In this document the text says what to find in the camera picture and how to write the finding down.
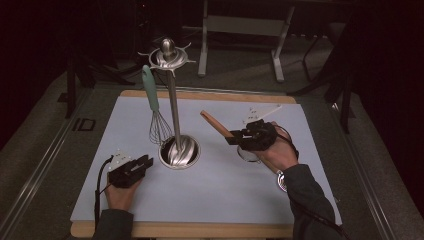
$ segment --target metal base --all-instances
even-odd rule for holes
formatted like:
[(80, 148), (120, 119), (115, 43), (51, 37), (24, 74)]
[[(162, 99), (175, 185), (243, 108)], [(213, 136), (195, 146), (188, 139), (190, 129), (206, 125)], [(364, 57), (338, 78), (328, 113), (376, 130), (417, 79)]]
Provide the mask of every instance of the metal base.
[(200, 145), (196, 139), (181, 135), (181, 149), (177, 150), (175, 137), (171, 137), (159, 149), (161, 162), (171, 169), (185, 169), (193, 166), (200, 156)]
[(240, 146), (237, 146), (237, 154), (246, 162), (261, 162), (261, 159), (256, 154), (243, 150)]

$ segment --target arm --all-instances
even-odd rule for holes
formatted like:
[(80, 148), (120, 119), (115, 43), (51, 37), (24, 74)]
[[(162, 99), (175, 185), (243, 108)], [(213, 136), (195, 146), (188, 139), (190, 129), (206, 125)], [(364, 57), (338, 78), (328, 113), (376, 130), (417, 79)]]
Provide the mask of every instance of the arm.
[[(276, 129), (280, 135), (290, 139), (288, 133), (280, 128), (276, 127)], [(275, 143), (267, 150), (258, 151), (255, 154), (283, 171), (287, 193), (291, 200), (334, 222), (333, 207), (325, 198), (320, 185), (315, 181), (309, 167), (299, 164), (294, 150), (285, 140), (277, 138)], [(337, 231), (311, 218), (295, 206), (293, 201), (291, 201), (291, 209), (295, 219), (293, 239), (342, 239)]]
[(321, 217), (335, 221), (334, 210), (315, 181), (308, 165), (298, 164), (284, 170), (284, 182), (291, 198), (294, 215), (293, 239), (342, 239), (333, 228), (313, 219), (301, 210), (293, 200)]
[(106, 188), (109, 209), (102, 211), (93, 239), (131, 239), (134, 216), (128, 211), (140, 183), (141, 180), (130, 188), (117, 188), (113, 185)]

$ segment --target paper sheet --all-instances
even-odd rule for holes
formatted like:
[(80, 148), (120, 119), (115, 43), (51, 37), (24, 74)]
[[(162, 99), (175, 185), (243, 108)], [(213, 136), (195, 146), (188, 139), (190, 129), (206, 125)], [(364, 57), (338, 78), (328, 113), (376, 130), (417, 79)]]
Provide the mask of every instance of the paper sheet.
[[(159, 99), (160, 112), (172, 126), (169, 99)], [(292, 224), (287, 194), (276, 183), (276, 175), (264, 164), (249, 163), (237, 154), (237, 147), (225, 139), (201, 116), (207, 111), (229, 130), (245, 127), (243, 118), (251, 107), (268, 103), (178, 99), (181, 134), (194, 137), (201, 147), (198, 161), (184, 170), (164, 166), (157, 145), (149, 141), (152, 112), (147, 98), (119, 97), (101, 140), (71, 221), (94, 220), (94, 191), (103, 162), (119, 148), (134, 158), (154, 157), (154, 164), (137, 190), (133, 208), (135, 221)], [(283, 107), (267, 116), (286, 128), (300, 152), (299, 161), (308, 164), (341, 218), (321, 165), (303, 109), (298, 104)], [(106, 170), (102, 186), (106, 184)], [(101, 208), (107, 208), (101, 196)]]

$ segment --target metal pole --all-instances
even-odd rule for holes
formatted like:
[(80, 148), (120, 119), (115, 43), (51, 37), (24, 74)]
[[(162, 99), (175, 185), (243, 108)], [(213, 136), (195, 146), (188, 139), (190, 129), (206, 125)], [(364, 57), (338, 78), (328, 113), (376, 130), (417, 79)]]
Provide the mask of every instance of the metal pole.
[(174, 124), (175, 145), (178, 152), (181, 152), (181, 134), (180, 134), (180, 121), (178, 118), (178, 105), (177, 105), (177, 90), (175, 89), (175, 78), (172, 71), (166, 71), (168, 79), (169, 101), (171, 102), (172, 121)]

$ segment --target hand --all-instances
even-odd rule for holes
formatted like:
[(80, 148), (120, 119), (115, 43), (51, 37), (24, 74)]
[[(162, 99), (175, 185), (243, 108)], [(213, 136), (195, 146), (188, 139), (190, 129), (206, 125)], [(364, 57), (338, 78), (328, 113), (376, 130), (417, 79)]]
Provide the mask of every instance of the hand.
[[(278, 134), (290, 139), (290, 136), (281, 130), (276, 122), (272, 122), (276, 126)], [(269, 161), (277, 169), (284, 171), (289, 167), (299, 164), (293, 148), (287, 141), (277, 137), (275, 143), (265, 151), (254, 151), (254, 153), (261, 159)]]
[(129, 188), (117, 188), (113, 185), (110, 185), (108, 188), (106, 188), (105, 194), (107, 202), (109, 204), (109, 208), (128, 211), (132, 205), (135, 191), (140, 185), (141, 180), (142, 179), (135, 182)]

